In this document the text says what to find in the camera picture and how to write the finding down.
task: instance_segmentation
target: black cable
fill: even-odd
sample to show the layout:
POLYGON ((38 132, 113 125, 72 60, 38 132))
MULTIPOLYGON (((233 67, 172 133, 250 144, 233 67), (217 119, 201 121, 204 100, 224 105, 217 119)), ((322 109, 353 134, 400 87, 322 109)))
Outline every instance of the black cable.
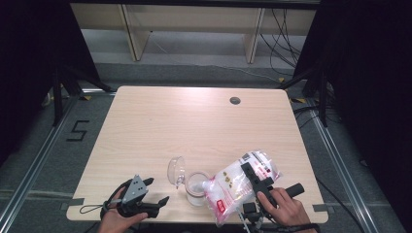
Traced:
POLYGON ((310 117, 308 120, 306 120, 302 125, 299 126, 299 129, 301 129, 303 126, 305 126, 309 121, 311 121, 312 119, 318 117, 319 115, 316 116, 312 116, 310 117))
POLYGON ((297 51, 297 52, 298 52, 298 55, 300 55, 300 50, 298 50, 297 48, 295 48, 294 46, 292 46, 291 41, 289 40, 288 26, 287 26, 287 24, 286 24, 286 14, 287 14, 287 11, 284 10, 284 22, 282 23, 282 26, 281 26, 280 23, 279 23, 278 18, 276 18, 275 12, 274 12, 273 9, 272 9, 272 15, 273 15, 273 17, 275 18, 276 23, 278 24, 278 28, 279 28, 280 35, 282 35, 282 37, 284 38, 285 42, 288 44, 288 46, 289 46, 289 48, 290 48, 289 50, 288 50, 288 49, 285 49, 285 50, 291 52, 291 55, 292 55, 292 57, 293 57, 293 60, 296 62, 297 59, 295 59, 295 55, 294 55, 294 51, 293 51, 293 50, 297 51), (285 33, 283 32, 283 25, 284 25, 284 24, 285 24, 287 36, 285 36, 285 33))
POLYGON ((357 226, 359 227, 360 232, 364 233, 364 230, 363 230, 363 228, 361 227, 361 224, 359 223, 359 221, 357 220, 357 218, 354 216, 354 214, 352 214, 352 212, 340 201, 340 199, 339 199, 329 188, 327 188, 327 186, 326 186, 323 182, 321 182, 321 180, 319 180, 318 177, 315 177, 315 178, 316 178, 316 181, 317 181, 318 183, 320 183, 321 186, 324 187, 324 188, 326 189, 326 191, 327 191, 328 193, 330 193, 330 195, 331 195, 331 196, 342 206, 342 208, 349 214, 349 216, 354 220, 354 222, 355 222, 355 223, 357 224, 357 226))
POLYGON ((311 106, 311 107, 303 107, 303 108, 300 108, 300 109, 293 110, 293 113, 298 114, 298 113, 305 112, 305 111, 308 111, 308 110, 317 110, 318 108, 319 108, 319 105, 311 106))
POLYGON ((270 48, 271 52, 270 52, 270 66, 272 67, 272 70, 274 70, 275 72, 279 73, 278 71, 276 71, 273 66, 272 66, 272 55, 273 52, 276 53, 280 59, 282 59, 283 61, 285 61, 285 63, 287 63, 288 65, 292 66, 293 68, 295 67, 295 65, 293 63, 291 63, 290 61, 288 61, 282 54, 280 54, 278 51, 274 50, 275 46, 270 46, 269 43, 266 41, 266 39, 264 39, 263 35, 260 34, 260 37, 263 39, 264 43, 267 44, 267 46, 270 48))

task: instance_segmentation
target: human hand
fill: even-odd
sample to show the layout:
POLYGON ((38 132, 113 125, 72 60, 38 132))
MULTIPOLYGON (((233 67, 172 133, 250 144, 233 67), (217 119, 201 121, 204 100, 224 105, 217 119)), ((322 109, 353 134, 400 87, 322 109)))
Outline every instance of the human hand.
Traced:
POLYGON ((263 208, 273 216, 276 222, 285 226, 310 223, 309 216, 306 214, 302 203, 290 198, 283 188, 276 187, 270 191, 270 194, 278 203, 279 208, 274 207, 262 192, 257 193, 257 199, 263 208))
MULTIPOLYGON (((113 200, 119 199, 121 192, 124 188, 121 188, 116 195, 113 197, 113 200)), ((136 216, 123 217, 119 214, 114 206, 109 205, 109 211, 103 216, 103 219, 100 223, 99 233, 122 233, 127 230, 130 226, 141 222, 148 217, 147 213, 141 213, 136 216)))

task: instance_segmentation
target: metal rail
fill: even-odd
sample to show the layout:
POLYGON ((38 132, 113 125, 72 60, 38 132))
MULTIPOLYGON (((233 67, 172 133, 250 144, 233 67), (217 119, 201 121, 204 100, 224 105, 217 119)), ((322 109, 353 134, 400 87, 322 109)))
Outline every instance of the metal rail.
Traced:
POLYGON ((30 168, 27 170, 23 180, 19 184, 18 188, 15 190, 9 204, 3 210, 0 216, 0 232, 7 233, 15 220, 18 211, 24 203, 25 198, 39 176, 43 165, 45 164, 52 148, 57 141, 57 138, 63 128, 68 115, 70 114, 73 107, 76 105, 78 96, 70 97, 65 109, 64 115, 62 116, 60 122, 51 128, 48 138, 43 143, 36 157, 34 158, 30 168))
MULTIPOLYGON (((310 107, 316 106, 313 99, 308 98, 307 100, 310 107)), ((358 219, 360 220, 360 225, 365 232, 379 232, 376 223, 373 220, 372 214, 370 213, 369 208, 366 206, 361 193, 359 192, 354 180, 352 179, 351 174, 346 168, 345 162, 343 161, 339 150, 334 144, 329 131, 326 127, 323 126, 319 118, 316 117, 317 114, 315 113, 315 111, 312 110, 311 115, 314 118, 319 134, 321 135, 321 138, 325 143, 327 152, 332 160, 337 175, 340 178, 340 181, 342 182, 346 193, 348 194, 349 200, 351 201, 355 209, 355 213, 357 214, 358 219)))

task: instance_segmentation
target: clear plastic container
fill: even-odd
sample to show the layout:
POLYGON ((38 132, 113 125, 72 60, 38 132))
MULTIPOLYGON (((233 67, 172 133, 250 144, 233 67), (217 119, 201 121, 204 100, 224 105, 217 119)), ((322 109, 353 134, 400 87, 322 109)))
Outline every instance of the clear plastic container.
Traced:
POLYGON ((203 183, 209 181, 207 173, 193 172, 186 176, 185 160, 180 156, 170 160, 167 178, 176 188, 179 188, 179 185, 182 183, 185 185, 187 198, 193 206, 203 206, 205 204, 203 183))

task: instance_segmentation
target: gray carpet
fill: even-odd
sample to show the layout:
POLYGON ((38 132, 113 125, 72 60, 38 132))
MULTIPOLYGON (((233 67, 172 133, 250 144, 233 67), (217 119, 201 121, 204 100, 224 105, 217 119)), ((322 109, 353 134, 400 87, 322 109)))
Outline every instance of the gray carpet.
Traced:
MULTIPOLYGON (((111 87, 119 87, 124 84, 245 88, 274 88, 278 86, 277 83, 268 78, 251 76, 241 71, 218 67, 111 64, 96 64, 96 67, 102 81, 111 87)), ((285 77, 276 74, 271 69, 249 69, 248 72, 273 77, 275 80, 285 77)), ((282 72, 291 74, 292 70, 282 70, 282 72)), ((93 87, 84 82, 81 82, 81 85, 83 87, 93 87)), ((288 95, 291 98, 301 97, 300 91, 303 85, 304 83, 299 83, 289 88, 288 95)), ((113 98, 109 95, 94 94, 88 101, 79 100, 77 102, 9 232, 84 232, 92 225, 92 222, 68 220, 65 217, 64 209, 61 209, 61 205, 70 200, 76 189, 113 98), (67 139, 79 139, 81 136, 71 132, 77 120, 88 120, 88 122, 79 123, 78 125, 78 128, 87 132, 82 141, 68 142, 67 139)), ((306 104, 292 104, 294 109, 305 106, 306 104)), ((335 110, 328 109, 327 115, 328 129, 341 155, 344 157, 361 195, 367 202, 378 229, 381 232, 404 232, 367 167, 360 165, 361 156, 351 141, 344 124, 339 122, 335 110)), ((8 198, 19 185, 25 171, 45 141, 51 130, 52 118, 52 105, 39 112, 19 150, 12 154, 0 168, 1 209, 7 205, 8 198)), ((309 112, 304 112, 296 121, 301 126, 301 134, 315 175, 353 213, 349 198, 330 161, 326 147, 319 136, 313 119, 311 119, 311 115, 309 112)), ((331 210, 329 221, 321 224, 322 231, 360 232, 354 220, 332 195, 321 185, 320 189, 326 204, 331 210)), ((96 229, 97 227, 94 227, 90 232, 95 232, 96 229)), ((225 229, 217 229, 214 225, 182 226, 178 224, 144 226, 141 232, 182 232, 190 230, 194 233, 203 232, 202 229, 207 229, 208 232, 242 232, 239 231, 239 226, 236 225, 226 226, 225 229)))

